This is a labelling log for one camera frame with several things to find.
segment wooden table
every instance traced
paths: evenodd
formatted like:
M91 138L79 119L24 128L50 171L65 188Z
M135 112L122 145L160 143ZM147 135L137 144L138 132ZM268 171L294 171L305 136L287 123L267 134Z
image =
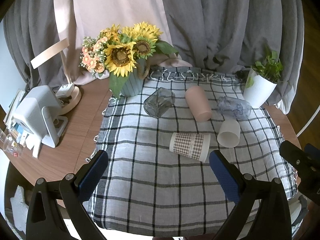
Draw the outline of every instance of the wooden table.
M32 157L32 151L23 149L20 157L7 154L12 164L31 183L40 177L47 181L61 180L68 173L76 173L85 164L85 159L95 149L94 136L98 135L102 111L108 106L112 93L108 90L109 79L95 80L80 88L82 98L79 104L66 116L69 119L60 143L55 148L43 145L39 158ZM287 118L274 106L265 106L284 138L300 147L295 132Z

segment screw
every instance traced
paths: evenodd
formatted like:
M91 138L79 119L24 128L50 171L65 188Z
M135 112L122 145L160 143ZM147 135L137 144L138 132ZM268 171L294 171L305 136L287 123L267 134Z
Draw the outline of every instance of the screw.
M252 179L252 175L249 173L244 174L244 178L247 180L251 180Z
M42 184L44 182L44 178L39 178L38 180L37 180L37 184Z
M72 173L69 173L66 175L66 180L71 180L73 179L74 175Z
M276 184L281 184L281 179L275 178L275 183L276 183Z

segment flower bouquet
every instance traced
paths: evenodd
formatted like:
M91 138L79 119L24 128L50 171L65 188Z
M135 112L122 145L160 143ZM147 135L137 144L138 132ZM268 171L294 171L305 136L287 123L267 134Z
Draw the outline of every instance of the flower bouquet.
M97 73L101 77L105 70L110 72L109 87L118 99L130 75L143 80L148 74L148 69L145 75L141 74L148 57L154 53L178 55L173 46L159 39L162 32L155 25L142 22L133 27L123 27L122 32L119 27L113 24L111 28L100 31L96 39L85 37L80 57L81 67L93 75ZM142 82L130 83L139 86L138 89L134 88L135 92L130 96L142 91Z

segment gray curtain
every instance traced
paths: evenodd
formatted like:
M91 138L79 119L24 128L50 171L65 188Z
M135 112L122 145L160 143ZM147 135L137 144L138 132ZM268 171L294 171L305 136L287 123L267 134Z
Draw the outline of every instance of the gray curtain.
M276 50L284 65L268 99L281 100L299 75L301 0L163 0L173 45L193 66L234 73Z
M183 60L234 73L263 60L269 48L279 53L284 70L267 102L279 102L292 89L303 46L301 0L163 0L163 5L172 43ZM59 41L53 0L16 0L4 18L4 33L28 89L67 83L59 55L36 70L30 64Z
M10 54L27 83L26 91L39 85L57 90L68 83L60 54L36 69L30 62L59 41L53 0L15 0L4 17L4 36Z

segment white speaker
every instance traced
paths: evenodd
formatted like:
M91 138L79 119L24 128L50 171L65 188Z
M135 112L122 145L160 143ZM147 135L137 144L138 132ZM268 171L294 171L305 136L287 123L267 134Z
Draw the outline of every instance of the white speaker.
M65 129L68 119L58 116L61 106L49 86L33 88L19 104L13 117L16 122L27 132L34 134L38 143L35 143L33 157L37 158L40 143L55 148L59 138ZM62 120L59 128L55 128L53 122Z

